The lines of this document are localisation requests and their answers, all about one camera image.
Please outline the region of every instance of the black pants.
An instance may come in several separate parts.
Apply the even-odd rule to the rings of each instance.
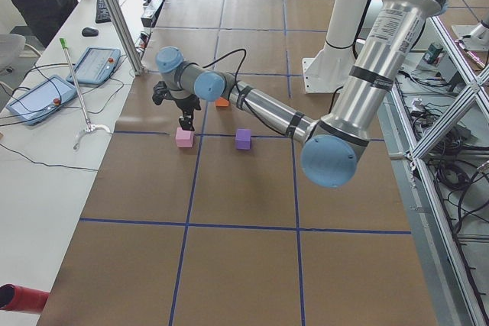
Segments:
[[[34,36],[47,47],[78,0],[12,0]]]

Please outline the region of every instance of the white desk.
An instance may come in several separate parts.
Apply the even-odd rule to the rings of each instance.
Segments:
[[[66,39],[73,62],[89,46],[117,47],[125,54],[112,23],[95,23],[95,9],[96,0],[82,0],[37,65],[66,62],[58,41],[60,37]],[[122,11],[136,41],[144,30],[139,19],[142,0],[127,0]],[[98,37],[82,37],[81,30],[86,26],[98,28]],[[69,70],[65,66],[43,69],[43,73],[66,77]],[[111,131],[134,78],[128,60],[113,77],[120,82],[109,80],[84,96],[87,109],[98,111],[123,83],[100,114],[90,115],[92,123],[105,124]],[[33,87],[43,80],[43,76],[34,71],[22,85]],[[78,99],[68,106],[79,107]],[[9,115],[5,109],[0,113],[2,118]],[[14,121],[13,118],[2,119],[0,124]],[[104,131],[86,135],[75,151],[75,136],[85,127],[81,109],[62,109],[33,127],[23,124],[0,127],[4,134],[0,143],[35,161],[98,169],[111,136]],[[0,147],[1,285],[13,283],[50,291],[95,177],[95,172],[33,164]],[[5,326],[28,326],[36,324],[37,320],[37,315],[0,311],[0,324]]]

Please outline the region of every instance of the reacher grabber tool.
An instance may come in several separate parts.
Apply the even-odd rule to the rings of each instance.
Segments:
[[[71,63],[70,53],[68,52],[68,46],[66,45],[66,40],[64,38],[60,38],[60,42],[61,42],[61,47],[63,48],[64,51],[64,55],[66,57],[66,61],[68,62],[68,66],[70,67],[70,72],[73,77],[73,84],[75,85],[76,94],[78,95],[79,103],[82,106],[83,117],[85,118],[85,122],[86,122],[86,127],[83,130],[81,130],[75,137],[75,145],[73,146],[73,149],[77,150],[79,147],[79,141],[82,139],[83,136],[90,134],[96,130],[105,130],[110,134],[110,129],[108,128],[108,126],[102,124],[92,124],[92,122],[90,121],[88,111],[86,110],[85,102],[83,101],[82,91],[79,88],[78,79],[76,78],[75,68],[73,68],[73,64]]]

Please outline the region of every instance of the foam block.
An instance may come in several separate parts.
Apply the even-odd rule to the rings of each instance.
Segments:
[[[229,106],[229,101],[223,97],[217,98],[214,103],[215,103],[216,107],[228,107]]]
[[[235,138],[236,149],[250,150],[251,149],[251,130],[238,129]]]
[[[193,146],[193,131],[183,130],[181,127],[176,129],[176,146],[179,148],[191,148]]]

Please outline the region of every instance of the white pillar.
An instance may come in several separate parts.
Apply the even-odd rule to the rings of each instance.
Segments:
[[[303,59],[306,93],[333,92],[346,82],[355,61],[350,45],[367,1],[335,0],[323,49],[315,58]]]

